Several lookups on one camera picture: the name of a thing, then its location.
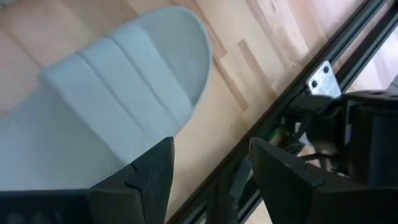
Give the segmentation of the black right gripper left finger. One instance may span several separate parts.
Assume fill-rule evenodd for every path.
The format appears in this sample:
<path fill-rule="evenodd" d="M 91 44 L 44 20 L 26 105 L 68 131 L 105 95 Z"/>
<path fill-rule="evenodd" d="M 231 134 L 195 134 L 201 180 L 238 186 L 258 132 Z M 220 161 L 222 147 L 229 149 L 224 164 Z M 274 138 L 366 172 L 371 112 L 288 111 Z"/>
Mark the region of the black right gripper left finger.
<path fill-rule="evenodd" d="M 0 191 L 0 224 L 164 224 L 173 176 L 166 137 L 90 188 Z"/>

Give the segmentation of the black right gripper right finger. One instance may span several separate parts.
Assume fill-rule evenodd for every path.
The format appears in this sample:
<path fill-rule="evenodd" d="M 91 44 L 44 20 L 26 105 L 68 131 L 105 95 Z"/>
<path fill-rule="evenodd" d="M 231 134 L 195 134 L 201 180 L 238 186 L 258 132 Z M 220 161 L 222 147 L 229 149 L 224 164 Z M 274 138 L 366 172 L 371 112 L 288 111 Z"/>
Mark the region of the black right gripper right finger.
<path fill-rule="evenodd" d="M 257 137 L 249 160 L 273 224 L 398 224 L 398 189 L 370 189 Z"/>

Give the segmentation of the white slide sandal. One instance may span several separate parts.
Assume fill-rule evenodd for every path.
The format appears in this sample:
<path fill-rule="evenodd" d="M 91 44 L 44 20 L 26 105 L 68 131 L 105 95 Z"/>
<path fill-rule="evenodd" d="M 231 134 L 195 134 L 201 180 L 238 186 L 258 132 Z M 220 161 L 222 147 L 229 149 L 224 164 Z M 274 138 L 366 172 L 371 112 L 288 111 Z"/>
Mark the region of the white slide sandal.
<path fill-rule="evenodd" d="M 166 6 L 47 67 L 0 118 L 0 190 L 89 188 L 176 136 L 211 58 L 198 16 Z"/>

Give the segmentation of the silver corner bracket plate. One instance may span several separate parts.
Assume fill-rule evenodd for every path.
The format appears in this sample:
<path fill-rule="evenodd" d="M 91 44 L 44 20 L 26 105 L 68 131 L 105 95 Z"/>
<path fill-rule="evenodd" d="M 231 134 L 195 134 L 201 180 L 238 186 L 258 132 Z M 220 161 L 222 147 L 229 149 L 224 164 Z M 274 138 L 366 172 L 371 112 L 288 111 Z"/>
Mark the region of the silver corner bracket plate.
<path fill-rule="evenodd" d="M 306 86 L 311 95 L 339 98 L 341 88 L 329 61 L 324 61 L 306 80 Z"/>

